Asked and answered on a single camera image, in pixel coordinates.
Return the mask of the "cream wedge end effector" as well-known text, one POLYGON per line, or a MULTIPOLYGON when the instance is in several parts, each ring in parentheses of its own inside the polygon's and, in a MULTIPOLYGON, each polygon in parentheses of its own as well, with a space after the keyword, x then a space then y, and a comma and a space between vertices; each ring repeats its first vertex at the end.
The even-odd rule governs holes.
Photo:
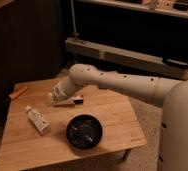
POLYGON ((52 93, 48 93, 48 103, 51 106, 75 105, 74 101, 71 98, 67 100, 57 101, 52 93))

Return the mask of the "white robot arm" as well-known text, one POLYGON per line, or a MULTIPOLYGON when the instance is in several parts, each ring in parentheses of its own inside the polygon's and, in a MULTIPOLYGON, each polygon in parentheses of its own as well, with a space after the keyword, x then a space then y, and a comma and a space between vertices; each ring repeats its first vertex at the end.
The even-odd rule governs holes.
POLYGON ((49 93, 58 104, 88 85, 97 85, 162 109, 158 171, 188 171, 188 80, 105 72, 75 64, 49 93))

